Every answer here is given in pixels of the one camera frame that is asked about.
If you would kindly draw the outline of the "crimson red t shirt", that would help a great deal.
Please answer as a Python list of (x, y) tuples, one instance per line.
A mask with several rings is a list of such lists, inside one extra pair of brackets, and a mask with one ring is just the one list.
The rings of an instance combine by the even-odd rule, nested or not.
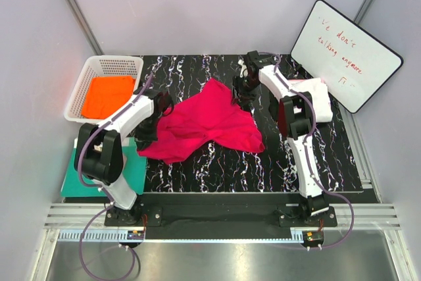
[(166, 164), (186, 160), (208, 141), (249, 153), (265, 150), (262, 135), (250, 113), (232, 103), (232, 93), (210, 79), (202, 91), (175, 105), (157, 124), (157, 141), (138, 151), (141, 157)]

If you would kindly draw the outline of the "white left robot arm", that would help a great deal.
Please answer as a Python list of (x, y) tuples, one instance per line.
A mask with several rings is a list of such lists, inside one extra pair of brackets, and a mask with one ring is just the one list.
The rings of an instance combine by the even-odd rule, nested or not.
[(123, 141), (133, 134), (138, 150), (148, 148), (158, 140), (159, 120), (173, 110), (174, 102), (167, 92), (139, 89), (110, 117), (97, 124), (85, 123), (79, 129), (74, 168), (80, 182), (105, 193), (129, 226), (141, 220), (142, 210), (134, 205), (137, 193), (123, 175)]

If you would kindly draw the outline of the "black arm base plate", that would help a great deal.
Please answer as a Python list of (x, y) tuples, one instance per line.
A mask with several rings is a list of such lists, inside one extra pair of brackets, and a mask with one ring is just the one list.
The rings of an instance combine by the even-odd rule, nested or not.
[(159, 227), (177, 220), (194, 222), (256, 222), (282, 227), (337, 226), (332, 205), (314, 217), (303, 210), (298, 193), (145, 193), (130, 211), (113, 209), (105, 215), (106, 226)]

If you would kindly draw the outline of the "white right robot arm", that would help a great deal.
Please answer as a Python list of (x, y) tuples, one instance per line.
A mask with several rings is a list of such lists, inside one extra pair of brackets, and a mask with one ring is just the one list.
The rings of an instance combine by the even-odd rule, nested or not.
[(233, 77), (232, 102), (247, 108), (257, 97), (255, 90), (264, 85), (270, 92), (270, 114), (292, 149), (299, 179), (300, 202), (293, 217), (307, 226), (321, 220), (329, 209), (324, 196), (312, 147), (318, 117), (330, 109), (328, 92), (320, 92), (322, 111), (316, 110), (309, 91), (299, 91), (280, 70), (281, 57), (271, 53), (248, 52), (241, 72)]

